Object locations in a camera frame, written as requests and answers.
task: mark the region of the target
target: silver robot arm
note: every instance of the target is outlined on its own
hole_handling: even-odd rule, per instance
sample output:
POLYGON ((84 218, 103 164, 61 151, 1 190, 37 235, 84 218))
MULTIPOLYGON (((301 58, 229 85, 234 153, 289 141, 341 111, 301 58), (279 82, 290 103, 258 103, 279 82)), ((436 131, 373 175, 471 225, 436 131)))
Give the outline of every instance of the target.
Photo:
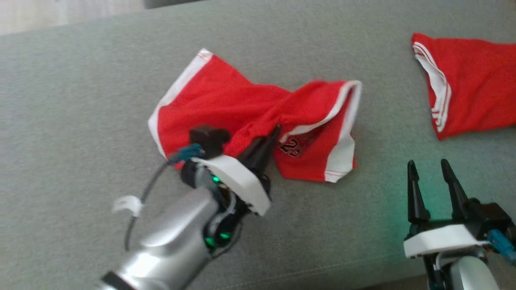
MULTIPOLYGON (((263 172, 280 131, 277 125, 232 158, 222 155, 222 144, 229 141, 227 131, 209 126, 191 130, 190 143, 201 148, 202 154, 187 159, 181 179, 194 190, 170 206, 151 225, 138 249, 117 270, 104 275, 95 289, 186 288, 212 259, 237 242, 241 221, 248 213, 263 216, 270 207, 270 180, 263 172)), ((150 191, 163 171, 158 171, 144 192, 150 191)))
POLYGON ((206 187, 189 192, 154 222, 140 248, 106 274, 97 289, 184 289, 212 259, 203 229, 218 212, 219 204, 206 187))

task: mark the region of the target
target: gray couch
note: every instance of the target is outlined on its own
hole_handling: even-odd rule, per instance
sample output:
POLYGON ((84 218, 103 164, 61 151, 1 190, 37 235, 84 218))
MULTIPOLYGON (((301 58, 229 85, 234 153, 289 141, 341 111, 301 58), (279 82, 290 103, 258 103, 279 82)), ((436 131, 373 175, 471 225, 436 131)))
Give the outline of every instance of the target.
MULTIPOLYGON (((516 3, 500 1, 203 1, 1 38, 4 289, 90 289, 123 257, 128 214, 162 162, 147 128, 158 100, 206 47, 251 81, 296 89, 359 79, 357 168, 337 184, 282 179, 239 244, 193 289, 356 289, 424 272, 404 257, 406 164, 427 206, 451 213, 439 160, 466 192, 516 217, 516 128, 439 142, 410 45, 433 37, 516 41, 516 3)), ((188 188, 158 182, 135 238, 188 188)))

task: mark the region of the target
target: green led light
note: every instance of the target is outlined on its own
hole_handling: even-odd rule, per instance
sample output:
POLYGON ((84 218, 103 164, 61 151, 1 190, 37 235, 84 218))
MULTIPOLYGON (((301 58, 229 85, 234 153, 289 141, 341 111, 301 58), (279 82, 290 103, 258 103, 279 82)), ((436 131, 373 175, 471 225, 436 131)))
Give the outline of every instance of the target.
POLYGON ((220 233, 220 238, 221 239, 230 239, 231 234, 230 233, 220 233))
POLYGON ((204 238, 204 242, 211 248, 215 248, 215 241, 212 238, 204 238))

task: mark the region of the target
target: white trim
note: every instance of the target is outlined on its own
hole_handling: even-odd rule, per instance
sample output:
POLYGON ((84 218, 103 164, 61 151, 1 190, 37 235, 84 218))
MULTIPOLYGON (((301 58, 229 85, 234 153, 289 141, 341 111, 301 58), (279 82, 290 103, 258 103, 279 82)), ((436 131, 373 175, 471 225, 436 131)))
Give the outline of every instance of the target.
POLYGON ((346 82, 341 87, 341 90, 339 91, 338 96, 337 96, 337 100, 335 101, 330 112, 328 113, 328 115, 326 115, 326 117, 324 119, 320 120, 319 122, 317 122, 315 124, 299 125, 299 126, 295 127, 292 131, 283 134, 283 136, 280 138, 280 143, 285 143, 289 136, 301 135, 304 133, 308 133, 311 130, 313 130, 321 125, 324 125, 328 121, 333 119, 333 117, 335 117, 338 114, 338 112, 341 110, 342 106, 346 102, 346 97, 348 96, 349 90, 351 90, 355 86, 358 86, 359 90, 360 90, 362 88, 362 83, 358 80, 350 80, 349 82, 346 82))
POLYGON ((448 119, 448 108, 450 99, 452 98, 452 88, 446 80, 444 73, 437 67, 428 49, 417 41, 413 43, 412 48, 414 49, 416 59, 428 74, 430 86, 436 95, 436 101, 431 109, 432 118, 436 123, 437 131, 442 132, 446 125, 446 120, 448 119))
POLYGON ((360 95, 362 93, 362 83, 359 80, 350 80, 341 86, 335 104, 333 104, 333 107, 324 119, 315 124, 297 126, 292 131, 285 133, 280 139, 281 143, 285 143, 289 136, 304 134, 326 124, 342 110, 342 106, 346 103, 350 91, 352 91, 351 101, 348 107, 345 108, 346 113, 344 114, 337 144, 328 154, 326 161, 325 181, 337 182, 353 169, 354 140, 350 133, 357 116, 360 95))
POLYGON ((163 151, 163 147, 159 140, 158 134, 158 115, 159 109, 164 106, 168 106, 172 103, 175 98, 181 93, 181 91, 185 88, 185 86, 190 82, 190 80, 211 60, 213 53, 208 51, 207 49, 201 49, 197 56, 190 62, 190 64, 186 67, 186 69, 181 73, 181 75, 177 78, 177 80, 172 84, 172 86, 168 89, 165 96, 158 102, 158 105, 154 109, 151 117, 149 118, 147 124, 149 126, 149 130, 151 131, 152 138, 156 142, 158 146, 158 150, 165 156, 165 152, 163 151))
POLYGON ((352 90, 351 100, 346 110, 342 122, 341 131, 338 135, 337 144, 333 147, 326 161, 325 180, 328 182, 337 182, 344 175, 353 170, 354 146, 355 142, 351 137, 351 128, 353 128, 355 118, 357 116, 360 96, 362 94, 362 83, 358 80, 351 80, 345 83, 338 98, 343 98, 344 102, 352 90))

